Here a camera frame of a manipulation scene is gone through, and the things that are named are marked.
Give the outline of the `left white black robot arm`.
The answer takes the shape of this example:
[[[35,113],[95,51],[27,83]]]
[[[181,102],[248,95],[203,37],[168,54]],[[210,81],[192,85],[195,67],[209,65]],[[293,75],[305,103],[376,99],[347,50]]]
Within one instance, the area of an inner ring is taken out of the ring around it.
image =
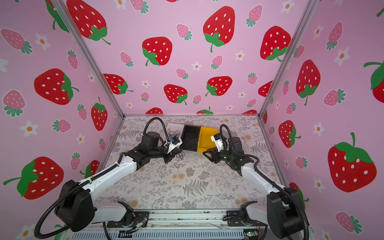
[[[142,226],[130,205],[119,201],[118,206],[95,207],[95,200],[110,186],[139,170],[151,159],[162,158],[165,163],[169,163],[182,152],[179,148],[182,143],[182,139],[178,136],[166,135],[166,140],[162,140],[160,134],[144,131],[141,143],[132,150],[120,154],[118,161],[110,167],[80,182],[73,180],[66,182],[59,199],[45,211],[36,224],[35,237],[46,239],[68,229],[79,232],[91,224],[106,222],[117,222],[124,227]],[[65,226],[52,233],[43,234],[41,227],[51,212],[54,212]]]

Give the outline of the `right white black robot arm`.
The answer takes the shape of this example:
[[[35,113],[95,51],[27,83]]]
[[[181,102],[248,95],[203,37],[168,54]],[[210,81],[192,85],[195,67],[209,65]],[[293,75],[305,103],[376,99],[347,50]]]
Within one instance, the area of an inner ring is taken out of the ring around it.
[[[225,162],[233,171],[250,181],[266,198],[266,208],[256,205],[255,201],[243,204],[238,216],[246,226],[256,222],[264,224],[279,239],[288,238],[297,233],[303,239],[310,238],[310,224],[295,188],[285,187],[267,177],[258,168],[260,159],[244,153],[240,138],[233,137],[229,127],[220,125],[219,132],[211,137],[215,148],[203,155],[212,163]]]

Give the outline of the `yellow plastic bin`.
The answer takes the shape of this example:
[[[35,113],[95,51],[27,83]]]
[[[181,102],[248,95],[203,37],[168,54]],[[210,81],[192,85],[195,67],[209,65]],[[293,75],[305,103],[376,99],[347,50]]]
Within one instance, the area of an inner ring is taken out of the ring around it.
[[[216,144],[211,137],[219,132],[218,129],[201,127],[198,141],[197,152],[203,153],[209,149],[215,148]]]

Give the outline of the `white plastic bin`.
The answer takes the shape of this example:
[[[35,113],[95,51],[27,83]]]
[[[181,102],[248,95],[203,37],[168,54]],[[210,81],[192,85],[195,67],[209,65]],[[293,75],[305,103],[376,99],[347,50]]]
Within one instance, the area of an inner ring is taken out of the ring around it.
[[[183,131],[184,131],[184,126],[183,124],[174,124],[174,123],[169,123],[166,127],[167,129],[167,134],[170,137],[170,139],[174,136],[182,137]]]

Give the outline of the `black plastic bin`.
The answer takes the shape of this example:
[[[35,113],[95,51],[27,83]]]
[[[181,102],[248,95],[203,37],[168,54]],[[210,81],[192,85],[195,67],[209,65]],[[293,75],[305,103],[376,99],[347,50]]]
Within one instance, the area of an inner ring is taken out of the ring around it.
[[[201,127],[185,125],[181,137],[183,143],[180,145],[180,149],[196,152],[198,149],[200,129]]]

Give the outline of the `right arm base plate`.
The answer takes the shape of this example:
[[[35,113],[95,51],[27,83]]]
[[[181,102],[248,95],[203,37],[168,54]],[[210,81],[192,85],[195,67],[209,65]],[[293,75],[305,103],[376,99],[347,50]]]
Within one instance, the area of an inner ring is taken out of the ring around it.
[[[222,220],[227,222],[229,227],[265,227],[266,224],[256,220],[246,220],[240,210],[227,211]]]

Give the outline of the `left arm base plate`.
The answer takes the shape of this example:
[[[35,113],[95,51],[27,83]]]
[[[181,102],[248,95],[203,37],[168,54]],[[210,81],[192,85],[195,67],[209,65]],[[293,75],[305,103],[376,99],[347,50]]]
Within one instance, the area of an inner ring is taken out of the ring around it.
[[[150,212],[129,212],[118,222],[109,221],[107,223],[108,228],[146,228],[149,220]]]

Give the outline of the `aluminium rail frame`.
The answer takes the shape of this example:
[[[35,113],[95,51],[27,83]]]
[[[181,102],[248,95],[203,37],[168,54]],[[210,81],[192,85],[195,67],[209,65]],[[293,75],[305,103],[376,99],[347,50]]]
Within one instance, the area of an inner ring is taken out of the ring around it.
[[[234,210],[235,209],[144,210],[143,212],[150,212],[146,229],[150,229],[150,228],[197,229],[197,228],[208,228],[208,227],[223,229],[224,227],[229,227],[227,222],[224,222],[222,220],[223,216],[226,215],[227,211],[234,211]],[[123,228],[123,229],[125,229],[128,234],[134,234],[139,231],[138,227],[133,229],[128,229],[128,228]],[[70,239],[74,233],[77,233],[77,232],[72,232],[70,229],[68,229],[60,233],[62,234],[60,238],[62,240]]]

